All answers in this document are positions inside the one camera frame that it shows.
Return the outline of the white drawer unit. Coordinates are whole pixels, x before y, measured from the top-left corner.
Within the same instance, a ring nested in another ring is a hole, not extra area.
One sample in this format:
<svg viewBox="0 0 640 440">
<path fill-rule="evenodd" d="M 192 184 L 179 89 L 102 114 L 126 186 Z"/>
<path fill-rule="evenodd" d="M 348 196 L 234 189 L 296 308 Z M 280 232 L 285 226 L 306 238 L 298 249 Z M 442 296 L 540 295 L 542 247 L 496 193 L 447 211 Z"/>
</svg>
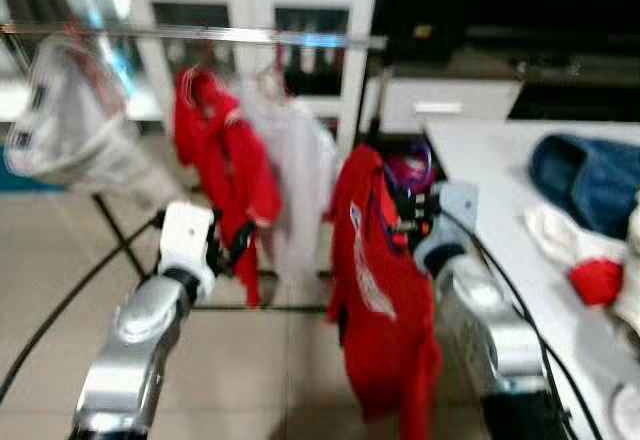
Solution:
<svg viewBox="0 0 640 440">
<path fill-rule="evenodd" d="M 366 125 L 408 135 L 429 121 L 631 123 L 640 101 L 639 66 L 637 57 L 600 55 L 393 65 Z"/>
</svg>

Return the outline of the white denim skirt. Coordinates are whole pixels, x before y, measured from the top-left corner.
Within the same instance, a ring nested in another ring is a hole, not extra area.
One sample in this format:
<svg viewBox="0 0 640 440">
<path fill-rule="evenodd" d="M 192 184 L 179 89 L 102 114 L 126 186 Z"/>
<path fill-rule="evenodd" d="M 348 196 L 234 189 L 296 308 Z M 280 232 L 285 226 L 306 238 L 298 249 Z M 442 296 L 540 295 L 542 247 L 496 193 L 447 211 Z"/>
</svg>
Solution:
<svg viewBox="0 0 640 440">
<path fill-rule="evenodd" d="M 127 98 L 108 65 L 82 43 L 38 43 L 26 111 L 10 125 L 4 162 L 14 174 L 91 194 L 128 196 L 164 208 L 186 196 L 143 146 Z"/>
</svg>

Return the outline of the large black box gold label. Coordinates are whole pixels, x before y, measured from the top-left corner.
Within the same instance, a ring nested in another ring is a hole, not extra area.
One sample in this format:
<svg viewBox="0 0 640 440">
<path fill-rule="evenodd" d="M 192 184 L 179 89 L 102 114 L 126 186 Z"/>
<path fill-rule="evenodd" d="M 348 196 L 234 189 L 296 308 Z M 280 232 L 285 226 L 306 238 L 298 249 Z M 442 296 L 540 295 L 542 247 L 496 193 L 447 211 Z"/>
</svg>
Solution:
<svg viewBox="0 0 640 440">
<path fill-rule="evenodd" d="M 375 0 L 372 33 L 392 59 L 458 48 L 620 53 L 639 42 L 640 0 Z"/>
</svg>

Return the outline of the white garment red cuff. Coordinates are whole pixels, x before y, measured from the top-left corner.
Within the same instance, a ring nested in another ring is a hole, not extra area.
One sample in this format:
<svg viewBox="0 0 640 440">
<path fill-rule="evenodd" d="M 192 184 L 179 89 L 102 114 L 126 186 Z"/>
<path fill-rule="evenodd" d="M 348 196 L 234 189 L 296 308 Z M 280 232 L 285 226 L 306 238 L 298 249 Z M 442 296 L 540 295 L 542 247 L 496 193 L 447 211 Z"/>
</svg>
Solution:
<svg viewBox="0 0 640 440">
<path fill-rule="evenodd" d="M 532 204 L 520 213 L 520 221 L 585 306 L 612 306 L 621 298 L 628 257 L 622 240 L 580 228 L 552 204 Z"/>
</svg>

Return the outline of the metal clothes rack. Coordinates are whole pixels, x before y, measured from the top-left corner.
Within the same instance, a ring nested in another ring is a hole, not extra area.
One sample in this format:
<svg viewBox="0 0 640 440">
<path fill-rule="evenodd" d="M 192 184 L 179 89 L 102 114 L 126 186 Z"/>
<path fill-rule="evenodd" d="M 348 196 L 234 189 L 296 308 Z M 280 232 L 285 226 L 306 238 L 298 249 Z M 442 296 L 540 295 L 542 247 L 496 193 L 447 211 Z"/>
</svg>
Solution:
<svg viewBox="0 0 640 440">
<path fill-rule="evenodd" d="M 172 41 L 200 41 L 233 44 L 265 44 L 268 47 L 301 46 L 357 50 L 360 52 L 383 51 L 387 48 L 384 36 L 347 36 L 337 33 L 307 33 L 301 30 L 274 30 L 264 28 L 230 27 L 83 27 L 76 23 L 0 24 L 0 38 L 17 36 L 104 36 L 172 39 Z"/>
</svg>

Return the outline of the blue denim garment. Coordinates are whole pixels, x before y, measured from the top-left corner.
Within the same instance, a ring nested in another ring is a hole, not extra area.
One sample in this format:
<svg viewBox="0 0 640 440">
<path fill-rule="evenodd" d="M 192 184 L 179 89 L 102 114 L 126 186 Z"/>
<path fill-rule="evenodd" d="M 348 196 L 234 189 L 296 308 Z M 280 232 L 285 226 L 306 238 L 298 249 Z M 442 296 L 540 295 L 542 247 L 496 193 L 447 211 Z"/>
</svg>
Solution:
<svg viewBox="0 0 640 440">
<path fill-rule="evenodd" d="M 580 228 L 623 240 L 637 206 L 640 149 L 588 135 L 545 135 L 532 149 L 527 175 L 540 196 Z"/>
</svg>

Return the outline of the red shirt white trim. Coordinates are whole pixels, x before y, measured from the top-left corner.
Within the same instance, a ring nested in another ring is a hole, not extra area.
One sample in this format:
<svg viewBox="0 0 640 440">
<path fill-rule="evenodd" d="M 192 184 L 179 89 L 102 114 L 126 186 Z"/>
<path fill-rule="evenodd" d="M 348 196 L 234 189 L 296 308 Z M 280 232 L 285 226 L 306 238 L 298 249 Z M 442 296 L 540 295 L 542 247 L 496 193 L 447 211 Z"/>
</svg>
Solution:
<svg viewBox="0 0 640 440">
<path fill-rule="evenodd" d="M 223 212 L 225 242 L 243 222 L 256 225 L 250 249 L 233 274 L 246 293 L 246 304 L 259 308 L 256 231 L 270 228 L 282 211 L 268 151 L 242 114 L 241 102 L 206 68 L 186 68 L 175 75 L 172 139 L 180 164 L 195 169 L 212 207 Z"/>
</svg>

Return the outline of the red shirt white blue print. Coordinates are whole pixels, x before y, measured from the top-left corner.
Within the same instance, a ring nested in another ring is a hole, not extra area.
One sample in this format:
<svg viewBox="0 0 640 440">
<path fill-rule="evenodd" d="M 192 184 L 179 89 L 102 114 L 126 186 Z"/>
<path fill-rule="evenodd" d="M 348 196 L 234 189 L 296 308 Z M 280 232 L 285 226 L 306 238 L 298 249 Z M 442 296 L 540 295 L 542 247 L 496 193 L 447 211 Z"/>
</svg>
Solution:
<svg viewBox="0 0 640 440">
<path fill-rule="evenodd" d="M 412 260 L 390 197 L 383 155 L 352 149 L 340 166 L 328 217 L 333 289 L 346 375 L 367 423 L 399 417 L 399 440 L 429 440 L 442 371 L 433 279 Z"/>
</svg>

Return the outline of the cream garment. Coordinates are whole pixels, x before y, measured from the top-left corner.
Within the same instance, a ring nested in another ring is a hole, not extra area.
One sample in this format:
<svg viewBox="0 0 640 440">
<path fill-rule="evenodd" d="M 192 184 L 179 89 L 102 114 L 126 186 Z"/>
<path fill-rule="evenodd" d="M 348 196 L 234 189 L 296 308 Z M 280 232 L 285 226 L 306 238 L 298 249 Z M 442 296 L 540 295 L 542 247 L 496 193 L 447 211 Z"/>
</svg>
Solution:
<svg viewBox="0 0 640 440">
<path fill-rule="evenodd" d="M 639 208 L 636 208 L 628 216 L 627 231 L 625 238 L 623 238 L 626 252 L 621 258 L 621 266 L 623 267 L 622 283 L 620 292 L 618 292 L 611 307 L 614 317 L 622 324 L 625 324 L 635 338 L 639 338 L 640 334 L 640 251 L 637 248 L 639 215 Z"/>
</svg>

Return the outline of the purple hanger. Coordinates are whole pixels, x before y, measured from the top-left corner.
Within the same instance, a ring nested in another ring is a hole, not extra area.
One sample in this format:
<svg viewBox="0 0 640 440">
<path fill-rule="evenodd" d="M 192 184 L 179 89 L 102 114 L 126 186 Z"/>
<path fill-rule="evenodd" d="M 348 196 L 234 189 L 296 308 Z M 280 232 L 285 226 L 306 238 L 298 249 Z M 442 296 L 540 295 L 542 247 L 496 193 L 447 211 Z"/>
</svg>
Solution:
<svg viewBox="0 0 640 440">
<path fill-rule="evenodd" d="M 404 184 L 419 185 L 419 193 L 429 193 L 435 181 L 435 162 L 429 143 L 413 140 L 381 149 L 384 169 L 393 169 L 399 183 L 398 196 L 402 196 Z"/>
</svg>

